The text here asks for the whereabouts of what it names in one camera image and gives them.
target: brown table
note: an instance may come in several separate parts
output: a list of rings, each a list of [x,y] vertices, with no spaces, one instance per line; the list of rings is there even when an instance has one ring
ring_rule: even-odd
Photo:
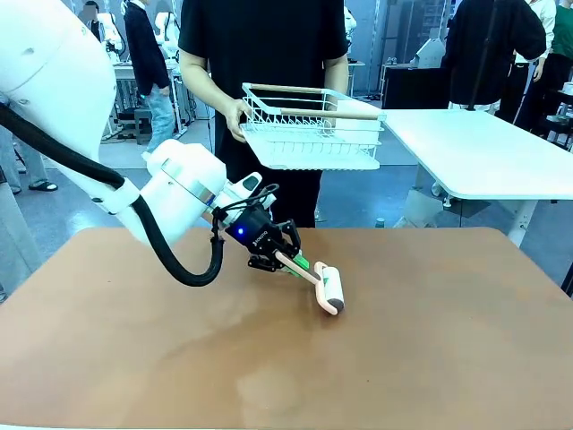
[[[177,247],[196,271],[208,234]],[[571,428],[572,304],[501,233],[301,236],[342,273],[339,317],[230,240],[186,288],[125,230],[81,232],[0,307],[0,423]]]

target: dish rack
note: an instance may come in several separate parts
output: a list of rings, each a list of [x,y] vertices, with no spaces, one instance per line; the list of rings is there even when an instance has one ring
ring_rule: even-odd
[[[375,156],[386,119],[380,109],[333,90],[253,83],[244,83],[243,90],[251,111],[241,127],[263,166],[282,170],[380,168]],[[272,97],[259,97],[254,91]]]

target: person in green shirt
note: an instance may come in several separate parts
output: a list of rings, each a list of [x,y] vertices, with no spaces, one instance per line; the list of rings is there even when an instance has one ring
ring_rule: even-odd
[[[573,67],[573,0],[562,0],[555,16],[555,39],[552,51],[545,61],[543,75],[532,82],[515,125],[546,138],[548,131],[540,125],[542,118],[555,115],[560,102],[556,90],[562,90],[569,81]]]

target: wooden handle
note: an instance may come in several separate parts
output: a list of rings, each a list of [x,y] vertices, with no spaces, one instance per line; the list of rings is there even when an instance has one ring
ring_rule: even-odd
[[[281,115],[292,116],[319,116],[322,118],[338,118],[338,119],[364,119],[370,121],[378,121],[380,114],[372,114],[368,112],[340,112],[337,110],[313,110],[313,109],[280,109]]]
[[[322,94],[322,90],[320,88],[286,87],[283,85],[265,85],[262,83],[252,83],[251,89],[260,91],[301,92],[304,94]]]

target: sandal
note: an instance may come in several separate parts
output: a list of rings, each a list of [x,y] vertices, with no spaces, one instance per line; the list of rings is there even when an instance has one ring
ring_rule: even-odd
[[[30,186],[28,186],[28,189],[32,190],[32,191],[43,191],[46,193],[52,193],[55,190],[57,190],[57,185],[52,184],[51,182],[48,182],[48,181],[44,181],[38,185],[34,185],[34,186],[30,185]]]

